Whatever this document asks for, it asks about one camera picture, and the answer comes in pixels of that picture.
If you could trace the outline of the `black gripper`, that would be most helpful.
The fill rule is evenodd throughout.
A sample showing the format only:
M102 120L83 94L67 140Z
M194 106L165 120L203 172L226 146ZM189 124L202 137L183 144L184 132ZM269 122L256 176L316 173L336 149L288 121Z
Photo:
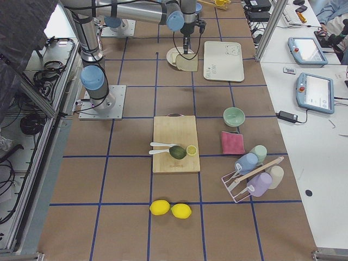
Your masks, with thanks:
M188 49L190 45L190 35L194 33L195 26L200 28L200 34L204 33L206 22L203 19L200 19L199 14L183 14L184 17L184 25L180 29L180 32L183 36L183 53L188 54Z

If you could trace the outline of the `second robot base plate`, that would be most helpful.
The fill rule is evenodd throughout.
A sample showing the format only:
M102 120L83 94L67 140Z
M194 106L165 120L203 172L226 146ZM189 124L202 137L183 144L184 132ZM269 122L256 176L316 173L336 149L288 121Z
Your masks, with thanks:
M117 17L104 17L104 25L101 26L102 38L127 38L133 37L135 21Z

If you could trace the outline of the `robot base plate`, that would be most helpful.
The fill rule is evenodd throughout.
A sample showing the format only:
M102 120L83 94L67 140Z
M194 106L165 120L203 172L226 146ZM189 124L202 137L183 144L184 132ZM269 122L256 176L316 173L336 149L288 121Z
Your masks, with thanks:
M95 100L91 100L87 91L85 91L78 118L80 120L121 120L126 96L125 85L110 85L109 95L105 101L96 109L92 109L93 105L97 105Z

